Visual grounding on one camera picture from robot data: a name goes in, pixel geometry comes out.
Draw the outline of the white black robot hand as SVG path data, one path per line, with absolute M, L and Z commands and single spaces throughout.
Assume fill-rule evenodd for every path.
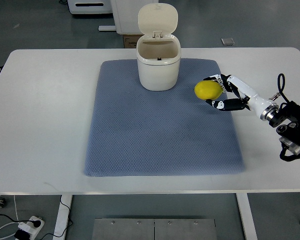
M 203 79 L 215 81 L 223 93 L 233 93 L 236 98 L 205 100 L 206 103 L 220 111 L 252 110 L 263 121 L 270 121 L 278 112 L 279 106 L 271 99 L 262 98 L 253 88 L 234 75 L 216 74 Z

